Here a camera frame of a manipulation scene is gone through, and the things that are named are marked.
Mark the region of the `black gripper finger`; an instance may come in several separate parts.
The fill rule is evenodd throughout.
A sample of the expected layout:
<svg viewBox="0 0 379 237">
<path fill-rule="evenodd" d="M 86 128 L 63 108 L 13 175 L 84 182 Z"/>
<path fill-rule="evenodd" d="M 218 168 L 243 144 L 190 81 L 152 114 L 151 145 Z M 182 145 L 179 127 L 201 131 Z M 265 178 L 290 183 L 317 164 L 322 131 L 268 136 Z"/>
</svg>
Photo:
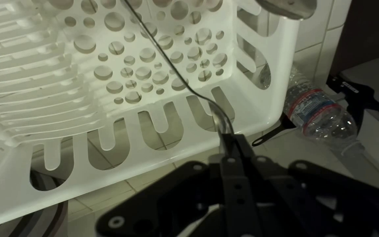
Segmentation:
<svg viewBox="0 0 379 237">
<path fill-rule="evenodd" d="M 250 182 L 244 174 L 240 136 L 222 135 L 219 162 L 227 237 L 259 237 L 257 215 Z"/>
<path fill-rule="evenodd" d="M 236 160 L 240 160 L 244 164 L 254 164 L 256 161 L 256 156 L 250 143 L 246 140 L 243 135 L 234 136 L 234 146 L 235 146 L 234 157 Z"/>
</svg>

